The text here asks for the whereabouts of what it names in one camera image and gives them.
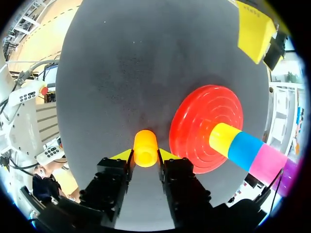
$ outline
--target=purple cylinder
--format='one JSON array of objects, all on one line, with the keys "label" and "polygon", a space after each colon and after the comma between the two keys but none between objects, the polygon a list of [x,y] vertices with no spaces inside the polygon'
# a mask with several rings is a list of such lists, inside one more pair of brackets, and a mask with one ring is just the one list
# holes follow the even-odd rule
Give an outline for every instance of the purple cylinder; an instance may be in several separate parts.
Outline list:
[{"label": "purple cylinder", "polygon": [[[298,171],[299,171],[298,164],[296,164],[294,161],[290,159],[287,159],[286,164],[284,166],[281,183],[277,191],[277,193],[280,194],[282,197],[286,197],[289,194],[289,191],[293,186]],[[274,185],[272,186],[273,190],[276,190],[279,179],[280,178],[278,178],[275,181]]]}]

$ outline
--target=red button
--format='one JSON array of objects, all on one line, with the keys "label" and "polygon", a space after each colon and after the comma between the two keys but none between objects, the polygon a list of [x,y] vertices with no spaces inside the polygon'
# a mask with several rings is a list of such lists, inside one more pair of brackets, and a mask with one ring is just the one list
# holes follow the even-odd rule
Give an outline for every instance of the red button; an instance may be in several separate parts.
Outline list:
[{"label": "red button", "polygon": [[46,86],[41,88],[41,90],[40,90],[41,94],[44,96],[48,93],[48,91],[49,91],[49,89]]},{"label": "red button", "polygon": [[227,158],[212,149],[208,139],[214,126],[221,122],[242,129],[243,111],[238,97],[223,86],[196,89],[184,99],[173,118],[169,137],[172,154],[189,158],[197,174],[218,168]]}]

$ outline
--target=shelf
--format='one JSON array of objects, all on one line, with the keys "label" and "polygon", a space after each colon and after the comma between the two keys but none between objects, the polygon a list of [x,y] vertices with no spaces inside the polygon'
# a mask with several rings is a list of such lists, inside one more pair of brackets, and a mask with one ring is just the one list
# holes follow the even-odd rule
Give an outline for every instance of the shelf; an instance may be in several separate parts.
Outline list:
[{"label": "shelf", "polygon": [[[273,113],[271,126],[267,138],[267,144],[271,145],[278,151],[282,152],[286,156],[289,153],[290,147],[295,136],[295,131],[297,128],[296,118],[298,110],[298,98],[297,98],[297,88],[299,85],[295,83],[270,83],[274,89],[273,94]],[[282,119],[284,126],[280,124],[280,128],[274,129],[276,127],[276,119]],[[275,130],[279,131],[280,135],[275,134]]]}]

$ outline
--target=control panel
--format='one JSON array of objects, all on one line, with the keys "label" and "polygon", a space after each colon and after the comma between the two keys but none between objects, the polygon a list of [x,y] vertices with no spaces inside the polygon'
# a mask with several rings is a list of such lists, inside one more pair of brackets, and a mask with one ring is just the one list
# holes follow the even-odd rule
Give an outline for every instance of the control panel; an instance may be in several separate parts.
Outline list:
[{"label": "control panel", "polygon": [[40,93],[46,95],[48,89],[44,81],[34,80],[29,85],[13,91],[9,96],[9,106],[15,106],[37,97]]},{"label": "control panel", "polygon": [[51,146],[46,148],[44,152],[37,156],[37,161],[44,166],[55,159],[61,159],[64,155],[65,152],[62,148],[59,146]]}]

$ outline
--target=yellow cylinder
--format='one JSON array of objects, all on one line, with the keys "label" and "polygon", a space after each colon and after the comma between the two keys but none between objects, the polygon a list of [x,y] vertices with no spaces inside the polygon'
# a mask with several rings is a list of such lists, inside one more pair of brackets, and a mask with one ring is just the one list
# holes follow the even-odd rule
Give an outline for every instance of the yellow cylinder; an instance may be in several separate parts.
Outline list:
[{"label": "yellow cylinder", "polygon": [[239,132],[241,130],[225,123],[219,123],[210,133],[209,146],[228,158],[230,145]]},{"label": "yellow cylinder", "polygon": [[157,162],[156,135],[150,130],[139,131],[134,139],[134,161],[138,166],[150,167]]}]

